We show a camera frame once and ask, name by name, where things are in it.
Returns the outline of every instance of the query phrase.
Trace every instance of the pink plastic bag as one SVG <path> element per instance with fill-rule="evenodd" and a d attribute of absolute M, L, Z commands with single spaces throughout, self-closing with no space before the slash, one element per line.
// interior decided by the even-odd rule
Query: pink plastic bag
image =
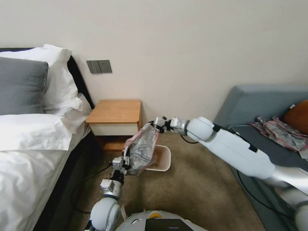
<path fill-rule="evenodd" d="M 139 175 L 152 164 L 151 160 L 157 139 L 157 129 L 151 126 L 150 123 L 147 123 L 137 134 L 125 142 L 122 151 L 128 147 L 130 153 L 129 163 L 131 166 L 127 170 L 127 175 Z"/>

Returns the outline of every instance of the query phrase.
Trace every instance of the white pillow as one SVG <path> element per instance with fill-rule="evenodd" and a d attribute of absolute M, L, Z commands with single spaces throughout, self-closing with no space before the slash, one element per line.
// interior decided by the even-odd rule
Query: white pillow
<path fill-rule="evenodd" d="M 64 117 L 49 114 L 0 116 L 0 151 L 68 150 L 74 126 Z"/>
<path fill-rule="evenodd" d="M 48 74 L 43 89 L 43 110 L 72 107 L 79 109 L 82 101 L 74 79 L 67 69 L 72 50 L 45 44 L 25 51 L 0 52 L 0 57 L 44 61 L 48 63 Z"/>

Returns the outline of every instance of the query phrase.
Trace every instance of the orange pillow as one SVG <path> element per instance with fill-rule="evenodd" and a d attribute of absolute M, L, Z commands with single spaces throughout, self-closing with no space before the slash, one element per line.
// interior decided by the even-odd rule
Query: orange pillow
<path fill-rule="evenodd" d="M 305 100 L 291 108 L 282 121 L 299 132 L 308 135 L 308 100 Z"/>

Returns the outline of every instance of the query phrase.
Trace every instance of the sofa armrest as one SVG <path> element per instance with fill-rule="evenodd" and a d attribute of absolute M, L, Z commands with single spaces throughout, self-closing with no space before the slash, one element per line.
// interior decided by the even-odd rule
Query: sofa armrest
<path fill-rule="evenodd" d="M 246 84 L 233 87 L 214 120 L 228 128 L 257 116 L 282 116 L 292 104 L 308 99 L 308 85 Z"/>

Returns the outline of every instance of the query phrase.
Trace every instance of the black cable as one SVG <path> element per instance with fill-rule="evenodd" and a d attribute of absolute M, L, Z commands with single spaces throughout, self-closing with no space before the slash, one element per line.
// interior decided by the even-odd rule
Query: black cable
<path fill-rule="evenodd" d="M 97 174 L 99 174 L 99 173 L 105 171 L 105 170 L 106 170 L 107 168 L 109 168 L 110 166 L 112 166 L 112 163 L 111 163 L 111 162 L 108 164 L 108 166 L 107 166 L 106 168 L 103 168 L 102 170 L 98 171 L 97 173 L 94 173 L 93 175 L 88 176 L 87 178 L 83 179 L 81 182 L 79 182 L 79 183 L 74 187 L 74 189 L 72 190 L 72 193 L 71 193 L 71 204 L 72 204 L 73 208 L 74 208 L 76 211 L 81 212 L 81 213 L 83 213 L 83 214 L 90 214 L 90 213 L 91 213 L 91 212 L 87 212 L 87 211 L 80 210 L 79 208 L 76 207 L 75 202 L 74 202 L 74 199 L 73 199 L 73 197 L 74 197 L 74 192 L 76 191 L 76 189 L 77 189 L 84 181 L 86 181 L 86 180 L 88 180 L 89 178 L 91 178 L 91 177 L 93 177 L 93 176 L 95 176 L 95 175 L 97 175 Z"/>
<path fill-rule="evenodd" d="M 286 215 L 286 214 L 284 214 L 284 213 L 282 213 L 282 212 L 279 212 L 278 210 L 273 209 L 273 208 L 269 207 L 268 205 L 264 204 L 263 202 L 261 202 L 260 200 L 258 200 L 254 195 L 252 195 L 252 193 L 251 193 L 251 192 L 247 189 L 247 187 L 244 185 L 244 182 L 243 182 L 243 180 L 242 180 L 242 178 L 241 178 L 241 176 L 240 176 L 239 171 L 236 170 L 236 172 L 237 172 L 237 176 L 238 176 L 238 178 L 240 179 L 240 182 L 242 183 L 244 189 L 248 192 L 249 195 L 251 195 L 251 197 L 252 197 L 253 199 L 255 199 L 257 202 L 259 202 L 260 204 L 262 204 L 264 207 L 268 208 L 269 210 L 272 210 L 273 212 L 278 213 L 278 214 L 280 214 L 280 215 L 282 215 L 282 216 L 284 216 L 284 217 L 286 217 L 286 218 L 288 218 L 288 219 L 290 219 L 290 220 L 294 220 L 293 217 L 290 217 L 290 216 L 288 216 L 288 215 Z"/>
<path fill-rule="evenodd" d="M 187 143 L 191 143 L 191 144 L 195 144 L 195 143 L 198 143 L 198 142 L 190 142 L 188 140 L 186 140 L 182 135 L 181 135 L 182 139 L 185 140 Z"/>

